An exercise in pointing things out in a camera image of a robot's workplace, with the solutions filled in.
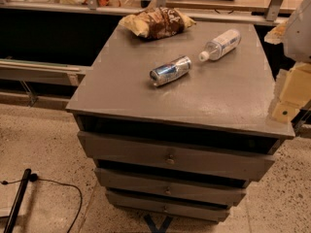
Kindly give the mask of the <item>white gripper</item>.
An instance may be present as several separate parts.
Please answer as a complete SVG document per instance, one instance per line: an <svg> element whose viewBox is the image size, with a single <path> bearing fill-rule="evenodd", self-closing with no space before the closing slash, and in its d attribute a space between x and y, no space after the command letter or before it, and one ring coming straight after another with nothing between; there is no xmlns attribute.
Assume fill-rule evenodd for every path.
<svg viewBox="0 0 311 233"><path fill-rule="evenodd" d="M275 105L271 116L276 121L290 123L298 114L299 108L310 100L311 64L299 62L287 72L280 94L281 102Z"/></svg>

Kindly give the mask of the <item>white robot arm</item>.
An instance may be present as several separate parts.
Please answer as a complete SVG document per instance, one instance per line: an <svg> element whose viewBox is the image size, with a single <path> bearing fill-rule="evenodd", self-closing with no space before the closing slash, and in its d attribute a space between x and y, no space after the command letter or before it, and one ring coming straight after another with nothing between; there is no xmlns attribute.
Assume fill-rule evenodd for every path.
<svg viewBox="0 0 311 233"><path fill-rule="evenodd" d="M289 19L264 37L269 44L283 44L284 55L295 61L276 78L270 117L289 123L311 100L311 0L303 0Z"/></svg>

